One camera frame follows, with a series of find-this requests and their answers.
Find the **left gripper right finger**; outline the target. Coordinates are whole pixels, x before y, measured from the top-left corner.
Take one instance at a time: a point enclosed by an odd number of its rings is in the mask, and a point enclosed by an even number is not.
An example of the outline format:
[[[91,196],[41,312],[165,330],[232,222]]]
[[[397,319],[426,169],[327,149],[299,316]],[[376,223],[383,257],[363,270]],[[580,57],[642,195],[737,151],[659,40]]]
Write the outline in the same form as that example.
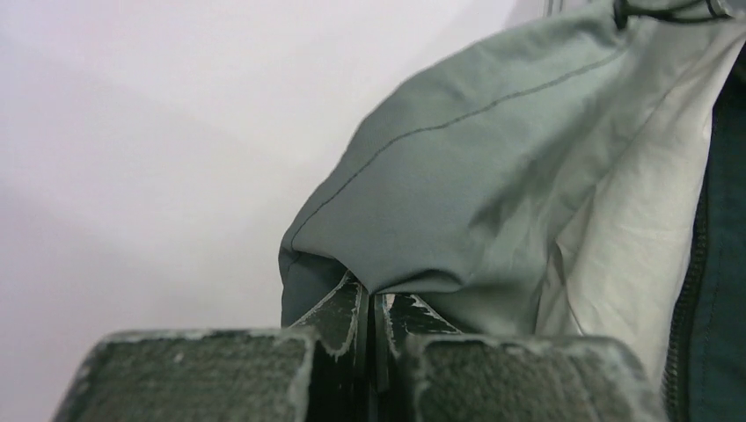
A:
[[[464,333],[417,295],[377,295],[372,312],[383,421],[666,419],[616,339]]]

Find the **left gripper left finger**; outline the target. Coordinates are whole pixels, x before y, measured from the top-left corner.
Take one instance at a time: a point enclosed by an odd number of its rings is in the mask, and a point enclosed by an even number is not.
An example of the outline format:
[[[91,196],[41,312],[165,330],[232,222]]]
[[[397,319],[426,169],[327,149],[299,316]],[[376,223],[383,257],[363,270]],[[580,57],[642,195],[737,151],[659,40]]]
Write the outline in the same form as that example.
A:
[[[121,331],[83,359],[58,421],[352,421],[365,288],[352,276],[281,329]]]

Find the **grey black zip jacket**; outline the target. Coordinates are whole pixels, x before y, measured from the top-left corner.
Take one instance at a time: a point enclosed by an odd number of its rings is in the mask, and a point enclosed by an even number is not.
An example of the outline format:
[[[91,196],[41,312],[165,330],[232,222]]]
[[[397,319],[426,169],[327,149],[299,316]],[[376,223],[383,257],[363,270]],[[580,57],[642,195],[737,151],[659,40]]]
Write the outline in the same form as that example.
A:
[[[627,343],[675,421],[745,418],[745,4],[595,1],[402,83],[279,250],[492,335]]]

